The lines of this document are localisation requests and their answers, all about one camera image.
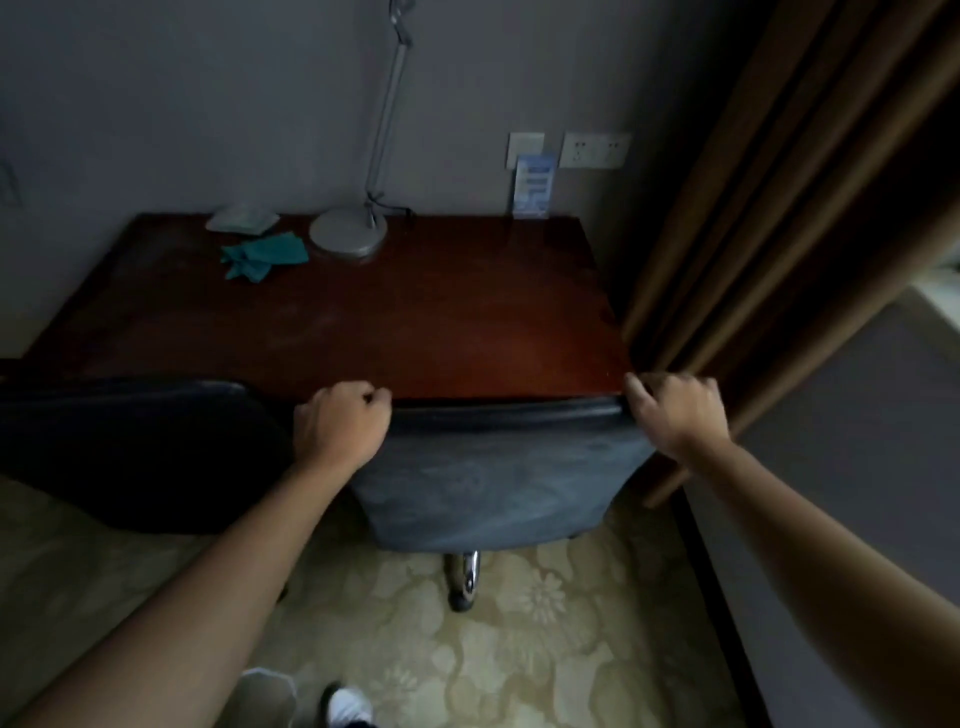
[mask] hand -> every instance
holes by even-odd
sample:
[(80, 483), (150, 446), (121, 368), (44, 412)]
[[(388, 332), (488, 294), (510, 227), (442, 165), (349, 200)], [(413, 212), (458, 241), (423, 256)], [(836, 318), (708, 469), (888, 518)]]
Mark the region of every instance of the hand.
[(294, 410), (298, 464), (345, 467), (353, 473), (376, 455), (390, 426), (390, 390), (342, 381)]
[(624, 376), (627, 402), (636, 423), (660, 452), (684, 462), (711, 442), (730, 441), (716, 379), (702, 381), (689, 375), (642, 375), (642, 379), (643, 383), (635, 374)]

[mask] office chair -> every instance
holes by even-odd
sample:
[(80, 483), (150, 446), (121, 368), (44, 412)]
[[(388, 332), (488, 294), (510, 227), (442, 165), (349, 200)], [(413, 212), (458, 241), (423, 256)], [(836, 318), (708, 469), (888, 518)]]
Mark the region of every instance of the office chair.
[(293, 462), (240, 384), (116, 379), (0, 387), (0, 473), (115, 528), (216, 533)]
[(400, 404), (351, 486), (380, 546), (456, 555), (450, 606), (465, 611), (480, 551), (593, 528), (653, 451), (619, 398)]

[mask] wooden desk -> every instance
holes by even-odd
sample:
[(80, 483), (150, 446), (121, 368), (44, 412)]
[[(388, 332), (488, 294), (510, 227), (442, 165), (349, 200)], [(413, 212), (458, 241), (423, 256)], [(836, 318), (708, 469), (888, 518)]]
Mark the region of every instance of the wooden desk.
[(620, 392), (630, 367), (580, 223), (390, 220), (366, 263), (309, 242), (309, 262), (224, 280), (206, 215), (142, 215), (26, 355), (30, 378), (197, 376), (302, 401), (340, 379), (401, 400)]

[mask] desk lamp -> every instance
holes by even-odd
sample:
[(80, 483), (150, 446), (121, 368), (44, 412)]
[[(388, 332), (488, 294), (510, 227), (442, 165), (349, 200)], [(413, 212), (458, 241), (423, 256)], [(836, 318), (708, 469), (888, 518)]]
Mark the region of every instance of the desk lamp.
[(376, 252), (387, 234), (387, 219), (376, 209), (383, 195), (379, 188), (380, 171), (390, 138), (403, 65), (407, 51), (413, 46), (410, 33), (403, 25), (403, 15), (412, 10), (415, 4), (416, 0), (389, 0), (390, 22), (396, 32), (396, 50), (373, 142), (370, 167), (367, 169), (367, 200), (363, 206), (334, 207), (310, 224), (310, 239), (314, 244), (335, 255), (365, 258)]

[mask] floral carpet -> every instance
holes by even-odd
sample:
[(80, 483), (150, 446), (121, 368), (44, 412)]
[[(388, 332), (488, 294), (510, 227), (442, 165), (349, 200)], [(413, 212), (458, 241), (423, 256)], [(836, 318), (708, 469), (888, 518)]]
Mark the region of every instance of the floral carpet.
[[(0, 723), (205, 543), (110, 530), (0, 478)], [(743, 725), (670, 513), (628, 497), (579, 538), (485, 553), (466, 614), (440, 556), (378, 551), (338, 500), (251, 666), (293, 677), (304, 726), (337, 679), (383, 728)]]

